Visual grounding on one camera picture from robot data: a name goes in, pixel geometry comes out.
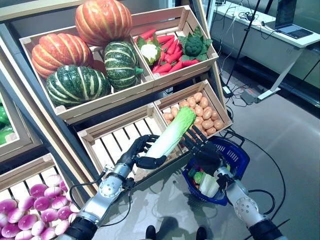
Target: robotic arm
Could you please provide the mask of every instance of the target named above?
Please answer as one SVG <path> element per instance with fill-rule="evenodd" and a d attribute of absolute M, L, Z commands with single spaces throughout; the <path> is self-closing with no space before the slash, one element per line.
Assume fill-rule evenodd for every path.
<path fill-rule="evenodd" d="M 192 152 L 203 170 L 216 178 L 219 187 L 225 191 L 236 215 L 245 222 L 253 239 L 288 240 L 269 218 L 259 213 L 257 203 L 249 197 L 243 184 L 233 178 L 233 175 L 226 168 L 224 156 L 216 146 L 208 141 L 197 127 L 193 126 L 192 128 L 201 139 L 188 129 L 188 133 L 195 139 L 195 142 L 185 134 L 183 144 Z"/>
<path fill-rule="evenodd" d="M 134 164 L 143 169 L 156 169 L 166 156 L 160 158 L 139 157 L 138 153 L 147 152 L 158 135 L 144 135 L 137 138 L 129 150 L 116 163 L 114 170 L 100 183 L 98 192 L 90 198 L 77 214 L 70 227 L 57 240 L 89 240 L 103 224 L 110 206 L 119 197 Z"/>

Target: floor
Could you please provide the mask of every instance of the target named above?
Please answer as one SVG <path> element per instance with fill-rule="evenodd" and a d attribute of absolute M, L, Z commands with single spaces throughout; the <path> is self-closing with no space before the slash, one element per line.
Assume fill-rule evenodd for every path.
<path fill-rule="evenodd" d="M 223 78 L 233 60 L 223 66 Z M 255 82 L 235 72 L 230 87 Z M 241 99 L 229 100 L 233 111 L 232 128 L 267 151 L 278 163 L 286 183 L 286 198 L 273 222 L 290 240 L 319 239 L 319 176 L 320 176 L 320 120 L 295 104 L 275 94 L 266 100 L 246 107 Z M 249 142 L 243 149 L 250 156 L 250 164 L 242 178 L 248 189 L 271 192 L 279 205 L 284 194 L 281 176 L 267 155 Z M 246 226 L 230 205 L 203 203 L 194 198 L 181 174 L 188 157 L 167 167 L 132 191 L 132 205 L 128 217 L 121 223 L 103 227 L 94 239 L 143 239 L 148 225 L 155 226 L 159 240 L 193 240 L 199 226 L 208 230 L 210 240 L 243 240 L 249 234 Z M 271 206 L 268 196 L 251 195 L 260 212 Z M 121 220 L 128 211 L 128 196 L 117 201 L 110 210 L 110 223 Z"/>

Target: green vegetable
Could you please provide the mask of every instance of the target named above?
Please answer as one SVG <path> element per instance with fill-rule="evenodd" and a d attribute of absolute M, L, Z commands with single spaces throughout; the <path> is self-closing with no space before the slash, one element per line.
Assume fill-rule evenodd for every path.
<path fill-rule="evenodd" d="M 144 70 L 138 67 L 138 55 L 127 41 L 110 42 L 104 49 L 106 75 L 116 91 L 140 83 L 138 75 Z"/>
<path fill-rule="evenodd" d="M 189 107 L 181 107 L 174 120 L 150 147 L 145 156 L 152 158 L 168 156 L 195 120 L 196 115 Z"/>
<path fill-rule="evenodd" d="M 9 118 L 7 116 L 6 110 L 4 106 L 0 106 L 0 123 L 4 123 L 9 125 L 10 121 Z"/>
<path fill-rule="evenodd" d="M 144 40 L 141 36 L 138 36 L 136 44 L 149 66 L 152 66 L 155 61 L 160 58 L 161 46 L 155 33 L 153 34 L 152 40 L 149 38 L 148 41 Z"/>
<path fill-rule="evenodd" d="M 195 175 L 193 176 L 193 180 L 195 181 L 196 184 L 200 184 L 203 177 L 204 177 L 204 172 L 203 171 L 197 171 L 195 173 Z"/>
<path fill-rule="evenodd" d="M 110 82 L 103 73 L 86 66 L 59 67 L 46 80 L 52 102 L 66 108 L 98 99 L 111 92 Z"/>
<path fill-rule="evenodd" d="M 4 128 L 2 128 L 0 130 L 0 145 L 5 144 L 7 142 L 6 136 L 12 133 L 14 133 L 14 130 L 11 125 L 7 125 Z"/>
<path fill-rule="evenodd" d="M 189 33 L 188 37 L 179 36 L 178 39 L 182 45 L 183 62 L 194 59 L 202 62 L 208 59 L 207 51 L 212 40 L 204 39 L 199 26 L 195 28 L 193 34 Z"/>

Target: orange pumpkin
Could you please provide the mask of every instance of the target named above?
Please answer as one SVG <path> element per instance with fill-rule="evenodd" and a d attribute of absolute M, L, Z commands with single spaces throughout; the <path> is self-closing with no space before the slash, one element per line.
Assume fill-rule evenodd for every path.
<path fill-rule="evenodd" d="M 126 6 L 116 0 L 87 0 L 76 9 L 75 26 L 86 43 L 104 47 L 129 36 L 132 18 Z"/>
<path fill-rule="evenodd" d="M 91 66 L 93 54 L 78 36 L 49 33 L 32 49 L 32 63 L 40 76 L 47 79 L 64 65 Z"/>

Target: person's foot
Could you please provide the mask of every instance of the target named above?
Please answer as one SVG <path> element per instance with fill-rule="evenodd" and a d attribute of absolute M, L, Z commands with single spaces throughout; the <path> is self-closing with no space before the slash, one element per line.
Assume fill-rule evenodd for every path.
<path fill-rule="evenodd" d="M 195 240 L 205 240 L 207 239 L 207 231 L 204 227 L 199 227 L 198 231 L 196 231 L 196 238 Z"/>
<path fill-rule="evenodd" d="M 147 227 L 147 229 L 145 231 L 145 238 L 156 240 L 156 229 L 154 226 L 150 225 Z"/>

